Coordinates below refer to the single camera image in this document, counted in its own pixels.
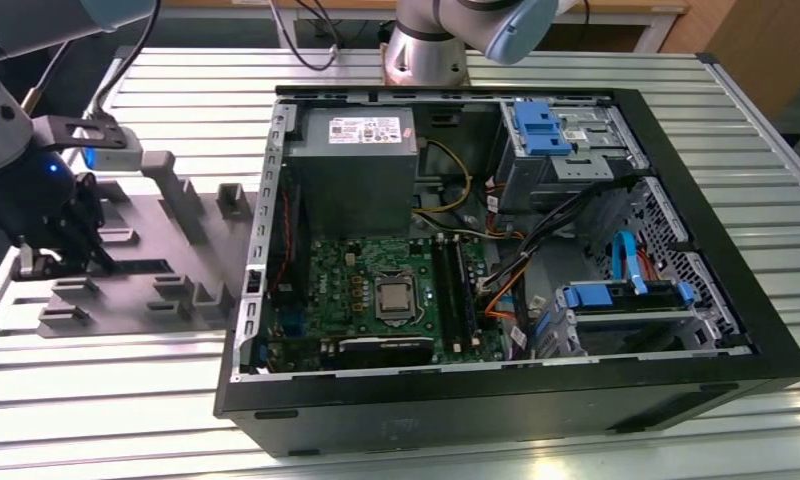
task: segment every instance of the yellow wire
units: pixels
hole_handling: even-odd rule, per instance
[[[426,140],[426,143],[432,143],[433,145],[440,147],[444,150],[444,152],[448,154],[448,157],[450,157],[450,159],[456,162],[456,165],[458,165],[458,168],[462,170],[462,174],[465,175],[465,190],[462,190],[462,196],[458,197],[458,200],[454,201],[453,203],[450,203],[449,205],[444,205],[442,207],[416,208],[412,211],[416,213],[448,212],[448,211],[453,210],[456,207],[458,207],[462,203],[465,203],[465,200],[468,199],[468,195],[470,195],[470,174],[468,173],[468,168],[465,168],[465,164],[460,160],[458,155],[456,155],[456,153],[453,153],[453,150],[450,150],[444,143],[437,142],[436,140],[429,140],[429,139]]]

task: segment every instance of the green circuit board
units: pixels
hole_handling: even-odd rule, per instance
[[[497,329],[480,332],[480,345],[468,352],[445,351],[429,239],[314,241],[310,251],[309,304],[305,332],[313,336],[420,335],[436,340],[433,363],[494,361],[502,357]],[[468,275],[485,275],[482,244],[462,245]],[[377,318],[377,283],[402,277],[413,284],[414,317],[402,325]]]

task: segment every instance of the metal table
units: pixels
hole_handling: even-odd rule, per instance
[[[148,149],[174,151],[200,190],[233,180],[254,188],[274,86],[377,84],[378,62],[353,51],[314,74],[278,50],[148,50],[109,105]],[[688,55],[537,54],[497,67],[470,54],[469,64],[474,85],[643,90],[800,343],[800,160],[723,70]],[[49,283],[11,284],[6,271],[7,261],[0,478],[800,475],[800,384],[652,434],[274,460],[210,414],[222,332],[45,340],[34,329]]]

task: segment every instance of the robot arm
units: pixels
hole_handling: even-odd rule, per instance
[[[0,0],[0,60],[113,31],[153,8],[154,0]],[[99,131],[101,138],[73,138],[77,127]],[[0,229],[21,248],[15,279],[77,275],[90,265],[111,270],[97,233],[102,212],[94,176],[74,177],[57,152],[78,146],[122,148],[125,143],[109,120],[33,121],[0,84]],[[42,249],[57,255],[38,255]]]
[[[152,14],[157,1],[0,0],[0,60],[113,31]],[[557,0],[400,0],[388,77],[402,85],[462,83],[465,43],[496,62],[514,63],[542,38],[556,7]],[[74,138],[78,127],[99,138]],[[0,229],[21,249],[15,280],[113,273],[97,231],[103,218],[94,176],[74,176],[57,152],[114,152],[134,146],[127,137],[111,118],[31,120],[0,84]]]
[[[538,44],[557,0],[400,0],[385,73],[397,85],[465,81],[465,44],[501,64],[521,60]]]

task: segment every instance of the electronic component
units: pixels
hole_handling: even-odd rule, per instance
[[[376,281],[376,318],[392,327],[401,327],[414,321],[417,305],[414,295],[414,277],[377,277]]]
[[[353,338],[337,343],[338,368],[386,368],[428,365],[434,341],[426,337]]]

